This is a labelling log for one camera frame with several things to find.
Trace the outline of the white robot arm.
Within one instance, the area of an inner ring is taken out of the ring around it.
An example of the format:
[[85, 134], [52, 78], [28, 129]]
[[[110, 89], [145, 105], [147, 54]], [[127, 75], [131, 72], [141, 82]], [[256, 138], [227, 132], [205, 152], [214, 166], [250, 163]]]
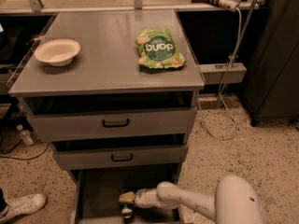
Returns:
[[164, 181], [153, 189], [126, 191], [120, 195], [119, 203], [144, 209], [176, 209], [184, 205], [216, 224], [268, 224], [254, 188], [236, 175], [222, 178], [213, 195], [181, 189]]

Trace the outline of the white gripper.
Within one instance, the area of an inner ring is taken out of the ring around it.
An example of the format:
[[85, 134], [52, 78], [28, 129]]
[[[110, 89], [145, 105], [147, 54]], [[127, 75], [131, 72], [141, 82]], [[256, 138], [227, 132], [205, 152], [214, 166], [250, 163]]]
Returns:
[[135, 204], [140, 208], [152, 208], [157, 206], [159, 199], [156, 189], [139, 189], [136, 193], [124, 192], [120, 195], [119, 202]]

